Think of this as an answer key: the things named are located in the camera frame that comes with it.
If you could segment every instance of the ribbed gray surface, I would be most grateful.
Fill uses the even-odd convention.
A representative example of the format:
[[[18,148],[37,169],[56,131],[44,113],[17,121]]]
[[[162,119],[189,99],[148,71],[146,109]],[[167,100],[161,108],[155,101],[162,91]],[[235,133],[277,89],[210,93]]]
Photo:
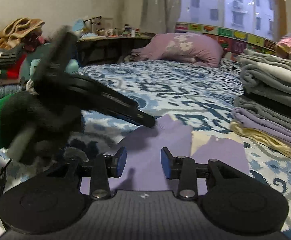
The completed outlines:
[[[94,202],[77,223],[56,233],[30,236],[13,231],[0,240],[287,240],[282,233],[244,237],[211,224],[193,202],[172,192],[118,191]]]

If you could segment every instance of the folded black garment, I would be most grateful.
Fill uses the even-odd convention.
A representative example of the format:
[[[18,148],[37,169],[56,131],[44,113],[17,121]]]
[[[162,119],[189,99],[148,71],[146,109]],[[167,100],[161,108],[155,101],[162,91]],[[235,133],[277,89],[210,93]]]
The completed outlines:
[[[0,69],[9,68],[23,53],[23,43],[18,44],[13,49],[0,49]]]
[[[281,115],[284,115],[288,118],[291,118],[291,107],[284,104],[278,103],[277,101],[271,100],[263,96],[256,95],[254,93],[248,93],[244,88],[244,96],[257,102],[260,105],[263,105],[272,111],[275,111]]]

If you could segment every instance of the purple garment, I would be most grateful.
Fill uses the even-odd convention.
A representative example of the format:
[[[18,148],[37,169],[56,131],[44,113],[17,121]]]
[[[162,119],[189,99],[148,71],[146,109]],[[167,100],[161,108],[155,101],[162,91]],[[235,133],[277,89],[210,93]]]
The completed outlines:
[[[202,145],[191,156],[196,163],[208,163],[210,159],[220,160],[229,166],[249,174],[249,162],[245,155],[244,146],[231,139],[219,139],[211,136],[209,141]],[[197,179],[198,194],[204,195],[207,193],[205,179]]]
[[[156,119],[153,128],[140,126],[128,134],[107,154],[114,155],[124,146],[127,163],[121,178],[109,178],[111,190],[158,191],[175,190],[178,181],[167,180],[161,166],[161,149],[167,147],[172,155],[190,156],[192,127],[173,121],[169,115]],[[89,178],[82,180],[80,191],[89,193]]]
[[[275,122],[258,118],[241,107],[233,109],[232,115],[243,127],[266,132],[291,144],[291,131]]]

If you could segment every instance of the bed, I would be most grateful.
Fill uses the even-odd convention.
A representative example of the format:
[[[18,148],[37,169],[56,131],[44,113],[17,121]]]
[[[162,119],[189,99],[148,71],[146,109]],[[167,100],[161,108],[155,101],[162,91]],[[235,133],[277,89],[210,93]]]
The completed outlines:
[[[142,111],[156,117],[170,114],[194,130],[223,138],[230,133],[233,99],[242,94],[238,63],[222,59],[219,68],[194,67],[172,61],[143,61],[87,66],[80,73],[138,102]],[[74,134],[66,147],[82,149],[88,158],[105,153],[136,126],[96,112],[83,112],[85,133]],[[291,159],[247,138],[242,138],[250,175],[269,184],[287,198],[289,217],[283,232],[291,239]],[[0,151],[0,172],[8,159]],[[42,168],[15,163],[0,176],[0,196]],[[0,221],[0,234],[4,231]]]

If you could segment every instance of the air conditioner unit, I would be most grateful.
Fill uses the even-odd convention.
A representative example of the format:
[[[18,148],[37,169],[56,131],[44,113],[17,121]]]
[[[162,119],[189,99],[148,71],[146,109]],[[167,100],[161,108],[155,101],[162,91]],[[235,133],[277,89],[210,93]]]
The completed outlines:
[[[232,2],[232,6],[235,8],[242,8],[243,7],[243,3],[239,2],[239,1],[233,1]]]

